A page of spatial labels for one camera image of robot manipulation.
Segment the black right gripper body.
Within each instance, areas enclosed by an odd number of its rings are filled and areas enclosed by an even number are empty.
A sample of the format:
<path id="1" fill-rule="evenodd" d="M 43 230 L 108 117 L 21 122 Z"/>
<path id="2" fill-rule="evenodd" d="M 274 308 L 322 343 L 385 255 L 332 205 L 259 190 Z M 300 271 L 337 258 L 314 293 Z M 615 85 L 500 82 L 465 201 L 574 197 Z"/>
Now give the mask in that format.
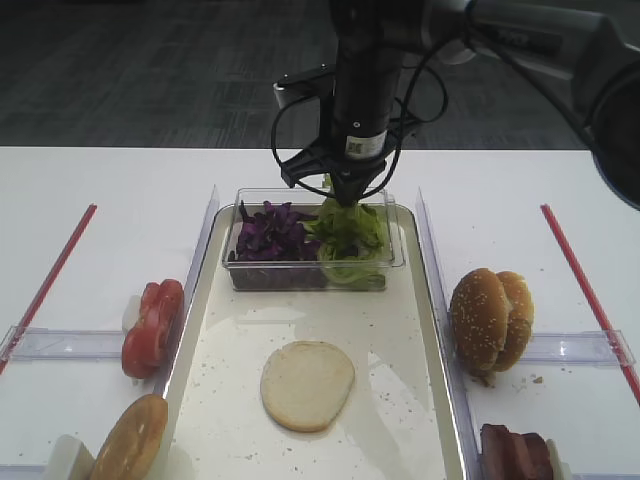
<path id="1" fill-rule="evenodd" d="M 373 173 L 383 167 L 386 158 L 396 150 L 400 137 L 400 118 L 392 118 L 386 132 L 375 137 L 348 136 L 345 148 L 333 152 L 326 139 L 317 138 L 296 155 L 278 161 L 281 176 L 289 187 L 302 185 L 301 179 L 324 173 Z"/>

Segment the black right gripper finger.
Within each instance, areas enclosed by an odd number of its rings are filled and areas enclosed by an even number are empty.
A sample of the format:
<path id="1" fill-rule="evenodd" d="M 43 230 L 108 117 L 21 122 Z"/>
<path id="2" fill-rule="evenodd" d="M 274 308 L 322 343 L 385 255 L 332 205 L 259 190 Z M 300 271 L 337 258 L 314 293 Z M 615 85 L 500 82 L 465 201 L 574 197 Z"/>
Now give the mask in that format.
<path id="1" fill-rule="evenodd" d="M 351 207 L 358 201 L 357 185 L 351 175 L 331 173 L 331 191 L 342 207 Z"/>
<path id="2" fill-rule="evenodd" d="M 380 172 L 365 176 L 361 185 L 357 189 L 356 201 L 360 202 L 366 198 L 369 198 L 384 188 L 383 175 Z"/>

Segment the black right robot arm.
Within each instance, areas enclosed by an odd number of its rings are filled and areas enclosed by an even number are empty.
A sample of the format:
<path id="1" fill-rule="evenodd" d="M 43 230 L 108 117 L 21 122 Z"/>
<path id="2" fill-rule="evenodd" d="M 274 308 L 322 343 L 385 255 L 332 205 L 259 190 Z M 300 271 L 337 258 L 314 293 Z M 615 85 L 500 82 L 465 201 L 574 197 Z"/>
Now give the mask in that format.
<path id="1" fill-rule="evenodd" d="M 403 140 L 419 125 L 396 100 L 403 59 L 447 64 L 477 54 L 511 66 L 535 89 L 538 73 L 566 78 L 572 102 L 549 102 L 592 152 L 601 177 L 639 203 L 639 5 L 635 1 L 333 1 L 336 61 L 279 80 L 282 108 L 320 103 L 317 138 L 280 161 L 291 187 L 326 174 L 350 206 L 382 190 Z"/>

